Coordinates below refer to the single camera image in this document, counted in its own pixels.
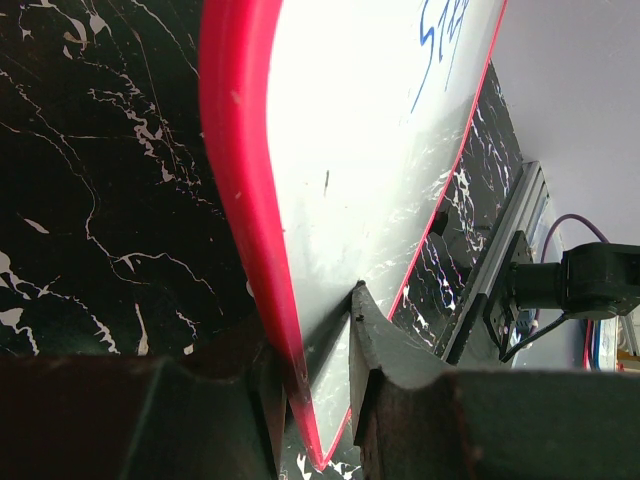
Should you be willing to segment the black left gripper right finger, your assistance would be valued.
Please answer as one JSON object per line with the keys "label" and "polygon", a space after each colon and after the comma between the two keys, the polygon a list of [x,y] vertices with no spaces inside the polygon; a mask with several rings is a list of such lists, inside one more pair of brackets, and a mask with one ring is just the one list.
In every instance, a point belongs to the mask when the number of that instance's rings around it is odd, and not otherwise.
{"label": "black left gripper right finger", "polygon": [[639,378],[448,365],[351,296],[353,440],[368,479],[635,479]]}

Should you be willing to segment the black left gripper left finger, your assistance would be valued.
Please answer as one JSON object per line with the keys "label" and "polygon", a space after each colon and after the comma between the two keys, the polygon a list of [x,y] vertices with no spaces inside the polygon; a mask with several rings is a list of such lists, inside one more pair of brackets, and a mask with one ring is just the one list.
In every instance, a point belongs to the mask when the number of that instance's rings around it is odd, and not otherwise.
{"label": "black left gripper left finger", "polygon": [[274,479],[279,361],[252,313],[168,356],[3,357],[5,479]]}

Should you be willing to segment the pink framed whiteboard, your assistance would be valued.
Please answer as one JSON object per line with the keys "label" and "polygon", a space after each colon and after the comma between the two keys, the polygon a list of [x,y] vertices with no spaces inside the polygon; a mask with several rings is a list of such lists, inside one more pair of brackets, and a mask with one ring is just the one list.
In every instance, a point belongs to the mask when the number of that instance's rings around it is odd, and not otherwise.
{"label": "pink framed whiteboard", "polygon": [[350,416],[348,301],[391,317],[461,157],[502,1],[208,1],[207,156],[317,469]]}

